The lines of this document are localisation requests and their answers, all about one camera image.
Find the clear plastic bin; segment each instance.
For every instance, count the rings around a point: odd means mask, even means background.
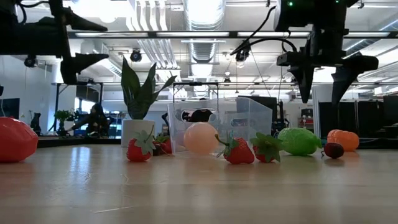
[[[226,140],[226,132],[230,131],[234,131],[235,138],[246,141],[254,138],[257,132],[271,134],[272,110],[250,98],[171,103],[167,107],[173,153],[187,150],[184,146],[185,130],[194,124],[185,121],[183,114],[204,108],[213,112],[208,123],[218,131],[222,140]],[[224,146],[220,144],[218,151],[222,149]]]

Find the green melon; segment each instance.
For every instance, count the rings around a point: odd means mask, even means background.
[[[284,128],[278,139],[283,141],[284,150],[295,156],[311,155],[318,148],[322,148],[321,139],[303,128]]]

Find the air duct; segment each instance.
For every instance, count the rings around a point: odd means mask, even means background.
[[[223,25],[226,0],[184,0],[184,16],[187,30],[220,30]],[[217,43],[189,43],[192,75],[205,78],[211,75]],[[194,91],[203,93],[203,87]]]
[[[391,22],[390,24],[384,26],[383,28],[379,29],[379,31],[384,31],[384,32],[393,32],[393,31],[398,31],[398,19]],[[359,52],[360,50],[364,49],[365,47],[369,47],[370,45],[376,43],[380,39],[363,39],[358,41],[357,43],[351,45],[350,47],[346,48],[346,54],[347,56],[350,56],[352,54],[355,54],[356,52]]]

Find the wooden table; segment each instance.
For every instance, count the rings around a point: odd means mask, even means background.
[[[38,149],[0,164],[1,223],[398,223],[398,152],[342,160],[209,157],[134,164],[119,146]]]

